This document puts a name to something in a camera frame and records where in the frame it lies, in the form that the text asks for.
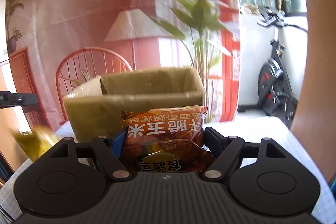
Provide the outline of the yellow snack bag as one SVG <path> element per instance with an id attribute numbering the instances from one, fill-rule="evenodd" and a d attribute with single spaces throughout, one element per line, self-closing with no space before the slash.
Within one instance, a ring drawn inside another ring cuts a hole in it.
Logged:
<path id="1" fill-rule="evenodd" d="M 60 141 L 60 137 L 56 136 L 49 127 L 44 125 L 36 125 L 31 131 L 26 132 L 11 130 L 11 135 L 32 162 L 37 161 Z"/>

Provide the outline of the orange corn snack bag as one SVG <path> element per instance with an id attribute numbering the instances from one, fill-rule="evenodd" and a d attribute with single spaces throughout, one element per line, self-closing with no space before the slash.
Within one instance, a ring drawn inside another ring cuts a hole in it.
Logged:
<path id="1" fill-rule="evenodd" d="M 127 128 L 121 161 L 133 173 L 204 172 L 215 158 L 205 145 L 206 106 L 121 113 Z"/>

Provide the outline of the plaid strawberry bed sheet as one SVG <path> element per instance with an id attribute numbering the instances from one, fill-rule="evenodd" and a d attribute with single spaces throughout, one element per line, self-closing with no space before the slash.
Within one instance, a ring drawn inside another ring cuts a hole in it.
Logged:
<path id="1" fill-rule="evenodd" d="M 269 136 L 201 129 L 201 143 L 129 126 L 65 137 L 13 183 L 1 223 L 319 223 L 318 178 Z"/>

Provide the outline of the black exercise bike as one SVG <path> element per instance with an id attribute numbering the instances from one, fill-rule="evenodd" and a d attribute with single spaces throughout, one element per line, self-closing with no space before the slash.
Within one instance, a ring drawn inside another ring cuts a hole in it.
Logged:
<path id="1" fill-rule="evenodd" d="M 272 52 L 260 69 L 257 82 L 258 101 L 254 105 L 239 105 L 238 112 L 260 109 L 267 116 L 280 118 L 287 128 L 291 128 L 298 99 L 294 97 L 282 59 L 285 44 L 280 42 L 279 31 L 286 27 L 294 27 L 304 32 L 307 32 L 307 29 L 285 23 L 285 13 L 277 9 L 265 6 L 258 6 L 257 9 L 263 17 L 257 24 L 264 28 L 275 28 L 274 38 L 270 41 Z"/>

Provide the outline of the wooden door panel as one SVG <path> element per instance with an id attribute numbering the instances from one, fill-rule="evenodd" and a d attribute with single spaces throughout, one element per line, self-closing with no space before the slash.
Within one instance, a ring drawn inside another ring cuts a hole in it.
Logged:
<path id="1" fill-rule="evenodd" d="M 307 61 L 291 131 L 327 182 L 335 178 L 335 0 L 306 0 Z"/>

